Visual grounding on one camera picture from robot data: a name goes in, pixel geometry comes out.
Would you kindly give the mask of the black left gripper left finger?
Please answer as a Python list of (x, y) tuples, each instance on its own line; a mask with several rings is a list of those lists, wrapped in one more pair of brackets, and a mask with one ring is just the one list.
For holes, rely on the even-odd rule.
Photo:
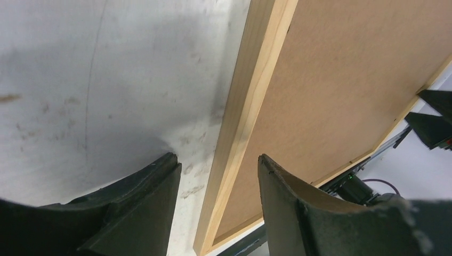
[(167, 153), (67, 204), (1, 200), (1, 255), (166, 255), (181, 171)]

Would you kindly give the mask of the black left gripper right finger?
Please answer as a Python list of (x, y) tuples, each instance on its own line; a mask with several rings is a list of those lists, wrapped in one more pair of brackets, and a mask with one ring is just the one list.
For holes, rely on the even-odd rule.
[(270, 255), (451, 255), (451, 201), (350, 203), (265, 154), (258, 178)]

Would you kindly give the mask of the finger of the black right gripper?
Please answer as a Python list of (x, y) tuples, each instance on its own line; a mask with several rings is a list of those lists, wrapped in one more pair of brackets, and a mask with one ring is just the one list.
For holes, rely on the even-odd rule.
[(451, 122), (451, 91), (422, 90), (417, 95)]
[(451, 150), (451, 124), (442, 116), (409, 112), (405, 121), (429, 150)]

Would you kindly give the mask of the brown cardboard backing board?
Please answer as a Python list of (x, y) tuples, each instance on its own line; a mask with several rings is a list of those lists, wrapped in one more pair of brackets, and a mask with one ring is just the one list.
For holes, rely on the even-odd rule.
[(299, 1), (217, 231), (262, 214), (267, 154), (317, 183), (373, 150), (451, 55), (451, 1)]

